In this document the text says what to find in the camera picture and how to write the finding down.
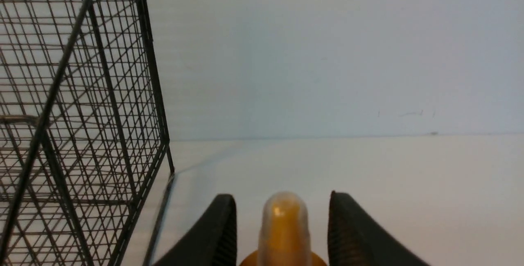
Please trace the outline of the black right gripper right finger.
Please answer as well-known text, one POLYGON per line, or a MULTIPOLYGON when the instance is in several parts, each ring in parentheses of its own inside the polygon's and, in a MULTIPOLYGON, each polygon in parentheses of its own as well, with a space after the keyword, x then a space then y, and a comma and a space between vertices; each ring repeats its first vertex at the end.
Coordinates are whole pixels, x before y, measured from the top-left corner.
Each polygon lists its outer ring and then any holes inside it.
POLYGON ((348 193, 332 191, 327 249, 330 266, 427 266, 348 193))

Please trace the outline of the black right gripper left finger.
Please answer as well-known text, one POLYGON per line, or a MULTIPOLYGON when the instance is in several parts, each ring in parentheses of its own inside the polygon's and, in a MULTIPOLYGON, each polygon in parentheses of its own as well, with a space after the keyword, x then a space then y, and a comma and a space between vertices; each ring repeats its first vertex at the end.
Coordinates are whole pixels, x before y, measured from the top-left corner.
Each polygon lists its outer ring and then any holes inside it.
POLYGON ((235 266, 237 210, 231 194, 218 194, 196 223, 155 266, 235 266))

